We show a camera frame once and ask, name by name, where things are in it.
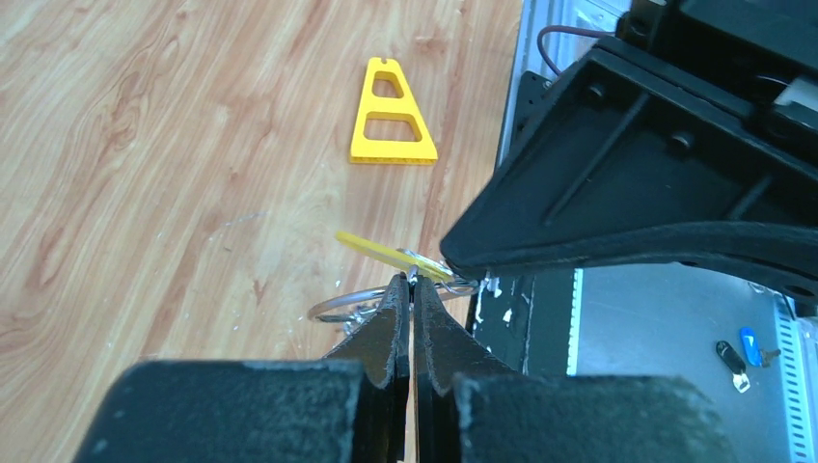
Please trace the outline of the silver key with yellow tag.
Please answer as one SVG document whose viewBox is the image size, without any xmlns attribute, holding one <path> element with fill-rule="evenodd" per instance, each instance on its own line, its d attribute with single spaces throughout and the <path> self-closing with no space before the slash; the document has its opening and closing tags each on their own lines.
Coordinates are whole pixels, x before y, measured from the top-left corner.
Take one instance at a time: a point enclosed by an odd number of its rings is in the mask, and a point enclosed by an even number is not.
<svg viewBox="0 0 818 463">
<path fill-rule="evenodd" d="M 479 282 L 463 279 L 446 265 L 413 251 L 403 248 L 392 249 L 346 231 L 337 231 L 335 238 L 339 243 L 355 252 L 385 263 L 406 274 L 409 274 L 409 271 L 416 267 L 418 275 L 430 279 L 451 294 L 459 296 L 471 295 L 479 289 Z"/>
</svg>

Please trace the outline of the yellow triangle block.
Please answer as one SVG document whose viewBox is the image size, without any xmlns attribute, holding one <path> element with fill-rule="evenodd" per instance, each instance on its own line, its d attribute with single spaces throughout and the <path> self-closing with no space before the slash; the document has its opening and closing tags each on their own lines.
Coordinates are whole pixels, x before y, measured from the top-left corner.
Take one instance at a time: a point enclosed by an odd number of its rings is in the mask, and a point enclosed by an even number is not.
<svg viewBox="0 0 818 463">
<path fill-rule="evenodd" d="M 377 80 L 392 84 L 396 96 L 377 95 L 374 92 L 374 82 Z M 365 134 L 369 121 L 407 123 L 415 139 L 369 138 Z M 381 57 L 370 58 L 352 132 L 349 161 L 354 164 L 432 165 L 437 160 L 438 151 L 399 62 Z"/>
</svg>

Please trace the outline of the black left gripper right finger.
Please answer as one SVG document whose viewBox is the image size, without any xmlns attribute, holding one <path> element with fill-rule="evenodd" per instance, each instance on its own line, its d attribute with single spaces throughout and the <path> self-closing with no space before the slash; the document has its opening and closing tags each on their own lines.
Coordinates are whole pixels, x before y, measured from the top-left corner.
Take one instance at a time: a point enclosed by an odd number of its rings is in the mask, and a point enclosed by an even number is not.
<svg viewBox="0 0 818 463">
<path fill-rule="evenodd" d="M 524 375 L 412 288 L 417 456 L 422 462 L 731 462 L 711 401 L 665 376 Z"/>
</svg>

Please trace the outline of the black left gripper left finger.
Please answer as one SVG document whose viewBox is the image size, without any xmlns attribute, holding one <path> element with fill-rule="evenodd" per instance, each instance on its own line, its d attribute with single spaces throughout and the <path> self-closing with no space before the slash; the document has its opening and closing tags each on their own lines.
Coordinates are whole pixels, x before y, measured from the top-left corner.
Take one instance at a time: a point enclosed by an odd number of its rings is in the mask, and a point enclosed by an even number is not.
<svg viewBox="0 0 818 463">
<path fill-rule="evenodd" d="M 163 360 L 111 386 L 79 462 L 397 462 L 409 392 L 407 278 L 309 361 Z"/>
</svg>

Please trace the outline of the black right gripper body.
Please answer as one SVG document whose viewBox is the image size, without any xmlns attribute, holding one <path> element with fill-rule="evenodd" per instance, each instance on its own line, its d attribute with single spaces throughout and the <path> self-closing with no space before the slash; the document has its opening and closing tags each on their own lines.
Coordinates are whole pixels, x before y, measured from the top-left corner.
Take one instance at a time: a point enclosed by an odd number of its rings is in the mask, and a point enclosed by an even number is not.
<svg viewBox="0 0 818 463">
<path fill-rule="evenodd" d="M 634 1 L 617 37 L 747 101 L 751 131 L 817 163 L 814 1 Z"/>
</svg>

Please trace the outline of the large keyring with keys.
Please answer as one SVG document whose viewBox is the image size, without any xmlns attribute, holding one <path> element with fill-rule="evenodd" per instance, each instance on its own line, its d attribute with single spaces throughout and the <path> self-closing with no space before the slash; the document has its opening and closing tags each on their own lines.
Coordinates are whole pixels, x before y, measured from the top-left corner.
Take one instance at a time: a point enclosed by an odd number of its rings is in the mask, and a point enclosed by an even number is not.
<svg viewBox="0 0 818 463">
<path fill-rule="evenodd" d="M 434 286 L 442 301 L 472 296 L 479 289 L 478 282 L 463 280 L 436 283 Z M 310 321 L 340 324 L 341 330 L 350 335 L 377 312 L 386 291 L 385 286 L 378 286 L 328 299 L 312 306 L 307 312 L 307 317 Z"/>
</svg>

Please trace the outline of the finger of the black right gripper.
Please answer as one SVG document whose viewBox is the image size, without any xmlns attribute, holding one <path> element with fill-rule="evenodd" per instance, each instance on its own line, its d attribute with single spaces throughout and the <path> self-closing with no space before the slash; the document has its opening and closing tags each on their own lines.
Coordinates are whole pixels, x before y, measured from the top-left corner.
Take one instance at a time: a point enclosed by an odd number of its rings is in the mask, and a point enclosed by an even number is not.
<svg viewBox="0 0 818 463">
<path fill-rule="evenodd" d="M 606 38 L 546 92 L 440 244 L 479 278 L 678 262 L 817 300 L 817 118 Z"/>
</svg>

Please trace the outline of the blue key fob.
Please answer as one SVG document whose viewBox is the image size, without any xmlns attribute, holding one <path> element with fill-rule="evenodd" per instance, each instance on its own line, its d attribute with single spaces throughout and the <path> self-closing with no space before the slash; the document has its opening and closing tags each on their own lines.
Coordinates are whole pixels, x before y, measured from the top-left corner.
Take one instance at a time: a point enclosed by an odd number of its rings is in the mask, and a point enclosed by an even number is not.
<svg viewBox="0 0 818 463">
<path fill-rule="evenodd" d="M 755 331 L 750 327 L 742 327 L 739 330 L 739 337 L 748 363 L 753 367 L 769 368 L 773 361 L 780 356 L 780 350 L 765 350 L 758 340 Z"/>
</svg>

